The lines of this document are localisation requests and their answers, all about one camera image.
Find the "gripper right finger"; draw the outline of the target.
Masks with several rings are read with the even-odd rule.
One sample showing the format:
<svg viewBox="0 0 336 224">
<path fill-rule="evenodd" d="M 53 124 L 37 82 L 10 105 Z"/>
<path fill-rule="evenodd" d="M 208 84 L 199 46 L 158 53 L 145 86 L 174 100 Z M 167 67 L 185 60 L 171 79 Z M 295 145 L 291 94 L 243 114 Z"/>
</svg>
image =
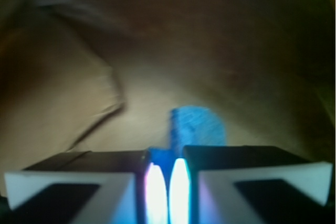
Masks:
<svg viewBox="0 0 336 224">
<path fill-rule="evenodd" d="M 171 223 L 332 223 L 333 166 L 273 146 L 187 145 L 169 190 Z"/>
</svg>

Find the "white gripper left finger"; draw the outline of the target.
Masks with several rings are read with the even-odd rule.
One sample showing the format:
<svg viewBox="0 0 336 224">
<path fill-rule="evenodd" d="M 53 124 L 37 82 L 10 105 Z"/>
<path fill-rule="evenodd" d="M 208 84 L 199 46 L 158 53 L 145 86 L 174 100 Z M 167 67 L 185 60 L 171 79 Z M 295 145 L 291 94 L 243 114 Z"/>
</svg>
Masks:
<svg viewBox="0 0 336 224">
<path fill-rule="evenodd" d="M 167 223 L 162 171 L 147 150 L 60 153 L 5 173 L 5 223 Z"/>
</svg>

